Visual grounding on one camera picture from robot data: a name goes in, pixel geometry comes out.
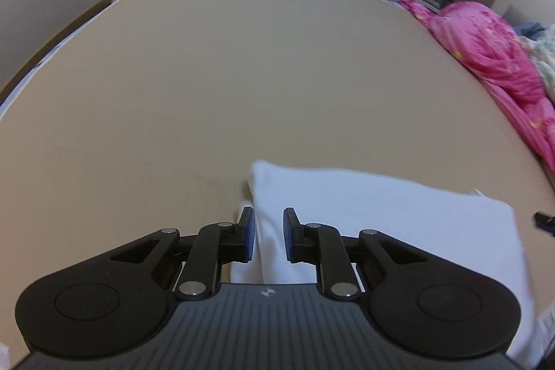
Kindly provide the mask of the white shirt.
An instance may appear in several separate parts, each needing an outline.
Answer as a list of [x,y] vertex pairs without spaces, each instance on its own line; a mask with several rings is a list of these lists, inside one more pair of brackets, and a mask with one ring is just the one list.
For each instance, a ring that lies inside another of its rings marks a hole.
[[309,284],[309,264],[286,258],[283,211],[322,223],[345,236],[375,229],[426,252],[489,276],[513,291],[522,309],[508,354],[533,369],[544,353],[539,340],[524,244],[513,209],[478,191],[456,193],[344,169],[301,169],[256,161],[248,182],[255,212],[252,260],[233,264],[235,284]]

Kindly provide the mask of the pink floral quilt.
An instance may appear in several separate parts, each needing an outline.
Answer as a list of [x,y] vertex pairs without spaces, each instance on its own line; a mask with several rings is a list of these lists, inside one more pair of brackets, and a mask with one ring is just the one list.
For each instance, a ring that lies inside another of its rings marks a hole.
[[553,170],[554,105],[513,27],[477,2],[437,12],[414,0],[399,5],[479,80],[525,144]]

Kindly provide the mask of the pale green floral blanket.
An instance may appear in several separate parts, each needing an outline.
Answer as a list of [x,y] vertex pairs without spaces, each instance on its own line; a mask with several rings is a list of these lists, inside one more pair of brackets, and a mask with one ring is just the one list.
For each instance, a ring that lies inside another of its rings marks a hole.
[[554,36],[543,34],[539,40],[520,36],[519,41],[531,58],[531,62],[539,73],[547,96],[551,102],[555,101],[555,64],[554,64]]

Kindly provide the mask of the grey blue cloth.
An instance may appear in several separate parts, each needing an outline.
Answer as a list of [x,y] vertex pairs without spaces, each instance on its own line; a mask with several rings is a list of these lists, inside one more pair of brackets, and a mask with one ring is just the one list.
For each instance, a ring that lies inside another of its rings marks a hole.
[[537,21],[528,21],[524,24],[518,24],[514,26],[514,32],[519,37],[526,37],[529,40],[537,41],[545,33],[546,27]]

